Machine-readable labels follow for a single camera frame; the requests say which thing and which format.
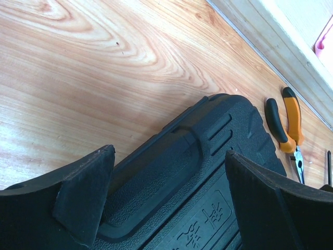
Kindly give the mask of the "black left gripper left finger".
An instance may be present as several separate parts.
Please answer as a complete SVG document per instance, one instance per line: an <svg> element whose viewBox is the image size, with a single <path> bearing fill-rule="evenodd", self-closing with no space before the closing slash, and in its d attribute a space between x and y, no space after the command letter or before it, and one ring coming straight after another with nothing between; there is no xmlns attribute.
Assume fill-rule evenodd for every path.
<svg viewBox="0 0 333 250"><path fill-rule="evenodd" d="M1 191L1 249L89 249L109 189L112 145Z"/></svg>

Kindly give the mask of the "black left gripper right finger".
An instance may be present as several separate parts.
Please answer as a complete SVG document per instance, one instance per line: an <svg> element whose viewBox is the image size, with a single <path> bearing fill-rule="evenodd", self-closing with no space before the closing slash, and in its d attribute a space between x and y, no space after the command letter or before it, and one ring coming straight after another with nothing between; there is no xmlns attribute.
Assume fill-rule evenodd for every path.
<svg viewBox="0 0 333 250"><path fill-rule="evenodd" d="M332 249L332 186L298 183L235 151L225 168L244 249Z"/></svg>

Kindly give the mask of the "black plastic tool case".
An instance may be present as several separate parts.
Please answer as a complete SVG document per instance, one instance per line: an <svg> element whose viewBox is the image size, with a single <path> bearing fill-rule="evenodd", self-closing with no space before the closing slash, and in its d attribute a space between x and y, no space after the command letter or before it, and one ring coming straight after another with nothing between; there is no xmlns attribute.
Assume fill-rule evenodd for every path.
<svg viewBox="0 0 333 250"><path fill-rule="evenodd" d="M249 100L204 97L117 165L93 249L241 249L229 150L286 173Z"/></svg>

